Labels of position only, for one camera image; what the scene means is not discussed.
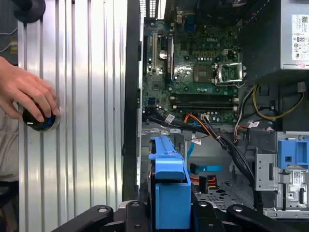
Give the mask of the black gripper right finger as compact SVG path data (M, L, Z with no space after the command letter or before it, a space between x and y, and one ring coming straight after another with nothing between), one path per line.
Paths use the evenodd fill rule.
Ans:
M297 232L284 222L270 219L244 205L234 204L222 212L210 202L196 201L192 205L193 232Z

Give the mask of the person's bare hand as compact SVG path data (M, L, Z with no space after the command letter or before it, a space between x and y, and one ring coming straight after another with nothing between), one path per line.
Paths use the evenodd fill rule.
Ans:
M34 118L43 122L44 117L59 115L56 93L52 86L38 76L0 58L0 107L13 119L22 116L13 106L16 102L26 108Z

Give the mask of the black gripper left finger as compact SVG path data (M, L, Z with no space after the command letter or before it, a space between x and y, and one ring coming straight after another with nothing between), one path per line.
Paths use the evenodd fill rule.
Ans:
M55 232L150 232L144 204L122 202L114 211L110 206L96 205L74 217Z

